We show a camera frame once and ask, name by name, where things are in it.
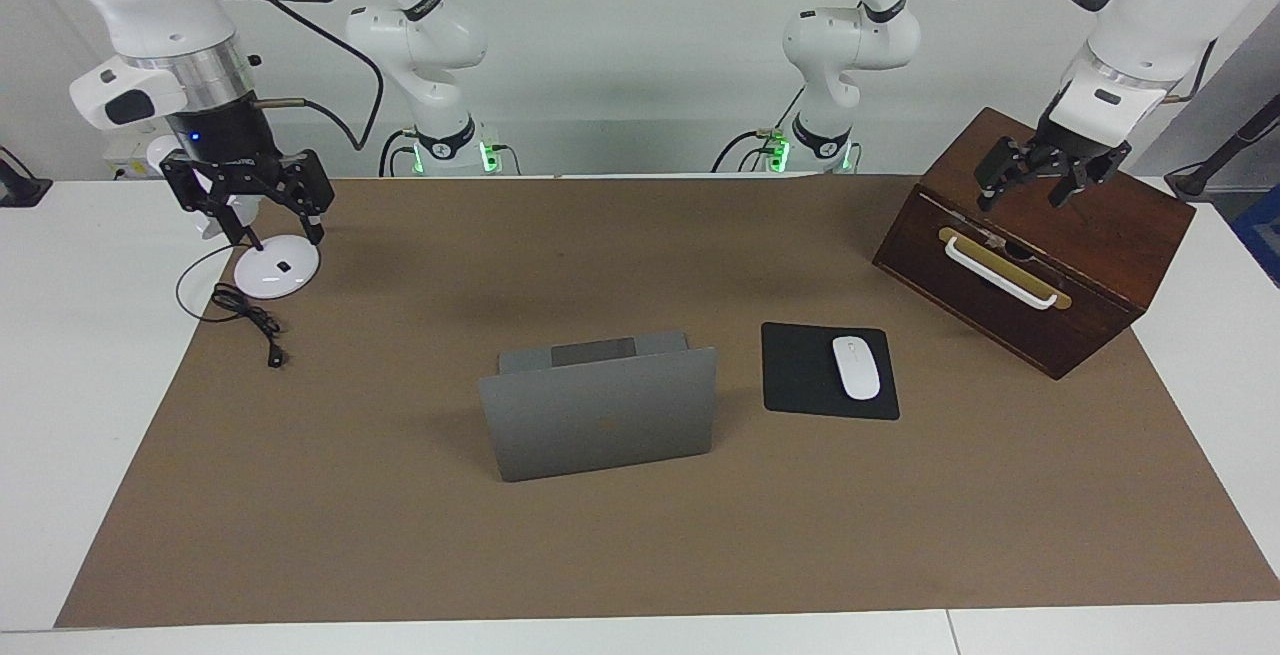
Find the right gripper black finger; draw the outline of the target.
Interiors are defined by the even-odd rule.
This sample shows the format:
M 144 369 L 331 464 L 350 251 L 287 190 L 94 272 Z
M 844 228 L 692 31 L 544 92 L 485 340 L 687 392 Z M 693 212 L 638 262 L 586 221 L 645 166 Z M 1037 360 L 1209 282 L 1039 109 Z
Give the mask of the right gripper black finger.
M 207 180 L 183 155 L 166 155 L 159 168 L 201 239 L 225 237 L 232 246 L 242 244 L 248 226 L 247 194 L 228 194 L 221 182 Z
M 303 148 L 288 157 L 270 160 L 265 184 L 268 198 L 293 212 L 310 244 L 319 246 L 325 237 L 324 214 L 335 200 L 319 154 Z

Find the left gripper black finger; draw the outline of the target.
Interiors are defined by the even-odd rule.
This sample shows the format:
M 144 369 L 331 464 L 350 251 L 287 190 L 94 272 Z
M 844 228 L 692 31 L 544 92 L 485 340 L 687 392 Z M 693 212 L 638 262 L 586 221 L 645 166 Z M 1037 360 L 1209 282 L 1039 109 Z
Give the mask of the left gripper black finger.
M 1027 162 L 1030 145 L 1033 141 L 1019 143 L 1014 137 L 1001 136 L 980 159 L 975 168 L 975 180 L 980 191 L 977 205 L 982 212 L 991 212 L 1010 187 L 1034 180 L 1033 168 Z
M 1125 148 L 1111 148 L 1096 159 L 1069 159 L 1057 184 L 1050 191 L 1048 203 L 1052 209 L 1064 209 L 1073 196 L 1083 193 L 1089 185 L 1105 184 L 1124 160 Z

